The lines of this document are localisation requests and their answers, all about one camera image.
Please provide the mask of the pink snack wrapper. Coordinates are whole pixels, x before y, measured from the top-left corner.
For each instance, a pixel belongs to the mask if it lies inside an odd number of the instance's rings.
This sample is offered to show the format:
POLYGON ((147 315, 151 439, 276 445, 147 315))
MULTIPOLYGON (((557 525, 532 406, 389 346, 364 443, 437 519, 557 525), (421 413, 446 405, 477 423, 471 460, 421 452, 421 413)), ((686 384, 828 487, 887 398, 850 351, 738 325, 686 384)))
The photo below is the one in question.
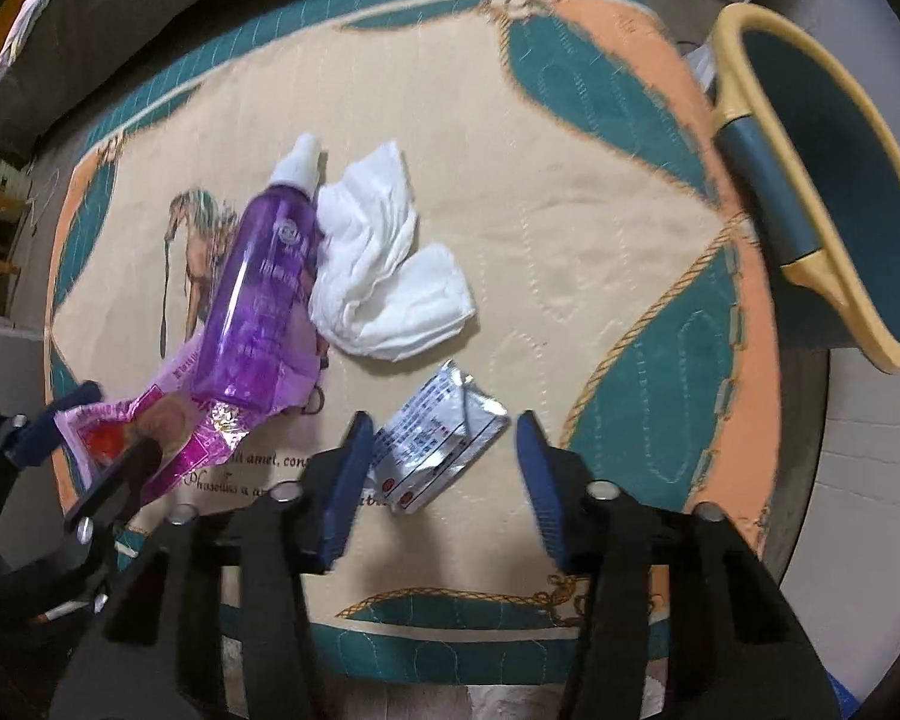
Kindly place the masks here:
POLYGON ((131 444, 148 437, 162 449, 157 472, 142 488, 142 500, 149 504, 190 473, 226 463, 237 445, 267 419, 281 411, 305 413, 318 392, 315 379, 281 367, 267 413, 195 397, 191 383, 201 343, 199 333, 185 341, 139 397, 73 406, 55 416, 82 483, 92 486, 131 444))

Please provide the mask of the silver medicine sachet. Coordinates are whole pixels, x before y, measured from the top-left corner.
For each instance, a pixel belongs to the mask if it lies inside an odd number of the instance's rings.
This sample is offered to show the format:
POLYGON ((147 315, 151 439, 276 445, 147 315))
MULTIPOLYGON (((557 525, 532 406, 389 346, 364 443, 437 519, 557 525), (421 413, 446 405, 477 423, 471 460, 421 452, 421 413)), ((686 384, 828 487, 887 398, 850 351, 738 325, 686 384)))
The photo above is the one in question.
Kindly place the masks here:
POLYGON ((365 490, 406 517, 432 504, 510 426, 510 413, 449 359, 374 437, 365 490))

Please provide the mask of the purple spray bottle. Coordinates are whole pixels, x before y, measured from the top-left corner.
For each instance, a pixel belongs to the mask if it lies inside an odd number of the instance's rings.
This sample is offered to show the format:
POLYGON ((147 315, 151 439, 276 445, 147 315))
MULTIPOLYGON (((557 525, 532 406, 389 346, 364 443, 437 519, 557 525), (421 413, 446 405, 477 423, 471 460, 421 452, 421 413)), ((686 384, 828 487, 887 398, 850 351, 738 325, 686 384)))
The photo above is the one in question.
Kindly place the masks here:
POLYGON ((308 313, 320 142, 304 133, 245 208, 215 290, 191 393, 271 415, 305 405, 322 370, 308 313))

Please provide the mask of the white tissue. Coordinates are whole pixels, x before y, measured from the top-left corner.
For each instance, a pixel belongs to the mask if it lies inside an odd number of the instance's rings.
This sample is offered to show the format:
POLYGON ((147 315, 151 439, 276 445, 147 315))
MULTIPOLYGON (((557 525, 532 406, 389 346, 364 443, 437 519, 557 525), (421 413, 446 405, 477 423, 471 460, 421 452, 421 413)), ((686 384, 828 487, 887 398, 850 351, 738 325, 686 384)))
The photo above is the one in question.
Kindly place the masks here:
POLYGON ((418 245, 419 216, 397 142, 318 190, 322 242, 308 312, 346 355, 400 362, 463 332, 476 315, 447 245, 418 245))

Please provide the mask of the yellow teal trash bin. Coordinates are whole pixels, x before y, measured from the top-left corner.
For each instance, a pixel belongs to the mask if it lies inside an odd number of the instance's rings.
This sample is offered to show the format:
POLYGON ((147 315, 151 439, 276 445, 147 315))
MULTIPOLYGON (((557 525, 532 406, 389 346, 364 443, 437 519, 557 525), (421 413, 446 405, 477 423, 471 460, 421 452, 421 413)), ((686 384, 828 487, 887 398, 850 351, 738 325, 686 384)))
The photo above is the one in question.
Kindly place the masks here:
POLYGON ((900 148, 854 76, 808 32, 728 5, 709 46, 713 143, 756 202, 779 338, 855 346, 900 372, 900 148))

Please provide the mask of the horse pattern quilted mat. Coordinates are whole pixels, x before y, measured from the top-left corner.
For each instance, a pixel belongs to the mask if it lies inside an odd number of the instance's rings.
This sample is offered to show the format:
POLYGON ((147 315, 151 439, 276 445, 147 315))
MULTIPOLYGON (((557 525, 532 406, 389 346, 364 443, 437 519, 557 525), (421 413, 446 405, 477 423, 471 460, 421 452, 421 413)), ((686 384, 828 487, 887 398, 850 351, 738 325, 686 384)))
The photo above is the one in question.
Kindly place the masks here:
POLYGON ((115 422, 55 458, 64 504, 138 424, 177 502, 247 504, 364 411, 408 470, 365 486, 305 585, 333 671, 397 683, 566 676, 585 585, 544 551, 515 421, 662 509, 766 536, 781 427, 756 234, 710 107, 639 0, 299 0, 195 47, 92 125, 53 245, 46 362, 115 422), (295 317, 317 382, 247 429, 183 401, 248 200, 302 133, 325 167, 295 317))

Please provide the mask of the bed with grey cover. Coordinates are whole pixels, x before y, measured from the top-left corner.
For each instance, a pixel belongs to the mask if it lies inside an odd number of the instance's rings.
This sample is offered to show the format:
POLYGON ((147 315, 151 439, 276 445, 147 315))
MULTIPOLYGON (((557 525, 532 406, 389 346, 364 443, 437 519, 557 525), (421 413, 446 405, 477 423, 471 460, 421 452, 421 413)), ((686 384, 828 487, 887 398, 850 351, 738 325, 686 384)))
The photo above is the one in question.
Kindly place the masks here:
POLYGON ((0 64, 0 151, 27 160, 71 117, 286 0, 45 0, 0 64))

